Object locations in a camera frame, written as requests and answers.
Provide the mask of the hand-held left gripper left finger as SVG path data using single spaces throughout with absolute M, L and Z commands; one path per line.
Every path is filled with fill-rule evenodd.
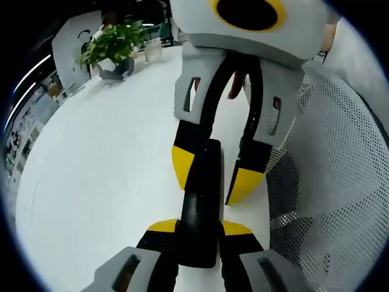
M 88 291 L 173 291 L 179 267 L 177 218 L 158 221 L 135 247 L 126 247 L 95 270 Z

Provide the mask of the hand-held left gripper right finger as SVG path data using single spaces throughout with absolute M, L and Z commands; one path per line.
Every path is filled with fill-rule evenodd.
M 265 250 L 246 226 L 220 223 L 221 275 L 226 291 L 307 291 L 299 267 L 274 250 Z

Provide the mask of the person's right hand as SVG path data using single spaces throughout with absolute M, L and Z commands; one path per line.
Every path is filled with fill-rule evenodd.
M 233 100 L 238 96 L 238 94 L 240 93 L 241 89 L 245 84 L 245 79 L 246 79 L 245 72 L 236 71 L 234 73 L 232 87 L 227 97 L 228 99 Z

